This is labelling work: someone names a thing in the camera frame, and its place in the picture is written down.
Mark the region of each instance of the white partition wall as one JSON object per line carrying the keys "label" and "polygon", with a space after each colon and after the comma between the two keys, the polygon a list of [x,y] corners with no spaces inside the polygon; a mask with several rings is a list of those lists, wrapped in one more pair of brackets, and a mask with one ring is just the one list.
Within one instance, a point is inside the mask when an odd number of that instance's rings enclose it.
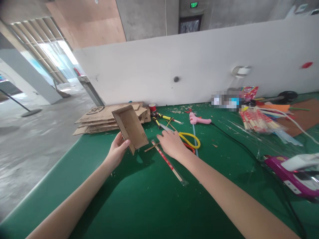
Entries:
{"label": "white partition wall", "polygon": [[[74,55],[106,104],[207,102],[226,90],[236,65],[258,96],[319,90],[319,16],[88,47]],[[314,62],[301,69],[306,62]],[[173,78],[180,77],[174,83]]]}

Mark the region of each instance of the colorful packaging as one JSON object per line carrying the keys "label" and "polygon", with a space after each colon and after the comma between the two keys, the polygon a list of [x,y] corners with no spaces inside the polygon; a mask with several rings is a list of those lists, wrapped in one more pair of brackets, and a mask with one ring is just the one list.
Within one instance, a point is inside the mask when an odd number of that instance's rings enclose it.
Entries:
{"label": "colorful packaging", "polygon": [[247,102],[255,98],[255,95],[257,94],[258,86],[246,86],[246,87],[242,87],[240,90],[244,92],[244,100],[245,102]]}

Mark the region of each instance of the white plug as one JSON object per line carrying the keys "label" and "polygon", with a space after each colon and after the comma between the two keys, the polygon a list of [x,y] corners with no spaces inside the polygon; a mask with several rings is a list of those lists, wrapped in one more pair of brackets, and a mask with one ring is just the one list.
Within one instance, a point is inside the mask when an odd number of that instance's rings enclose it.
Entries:
{"label": "white plug", "polygon": [[319,165],[319,153],[299,154],[282,162],[281,165],[288,171],[316,166]]}

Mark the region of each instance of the small cardboard box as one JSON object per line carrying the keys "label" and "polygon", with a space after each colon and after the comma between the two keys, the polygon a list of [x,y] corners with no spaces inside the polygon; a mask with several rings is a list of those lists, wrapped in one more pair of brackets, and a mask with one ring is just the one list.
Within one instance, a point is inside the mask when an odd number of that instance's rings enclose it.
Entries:
{"label": "small cardboard box", "polygon": [[124,139],[131,141],[129,149],[132,155],[134,155],[136,149],[149,143],[132,105],[112,111],[112,114]]}

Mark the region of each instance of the hand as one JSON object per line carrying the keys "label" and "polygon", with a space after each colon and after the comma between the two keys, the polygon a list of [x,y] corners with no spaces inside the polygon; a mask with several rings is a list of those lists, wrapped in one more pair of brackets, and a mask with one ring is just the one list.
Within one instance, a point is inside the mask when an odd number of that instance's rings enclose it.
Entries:
{"label": "hand", "polygon": [[110,151],[103,163],[110,163],[113,169],[115,169],[122,161],[125,151],[130,143],[131,141],[129,139],[124,140],[122,133],[119,132],[113,140]]}
{"label": "hand", "polygon": [[183,144],[177,131],[166,131],[164,130],[161,135],[157,135],[157,138],[164,150],[169,156],[176,160],[180,160],[180,156],[185,152],[189,151]]}

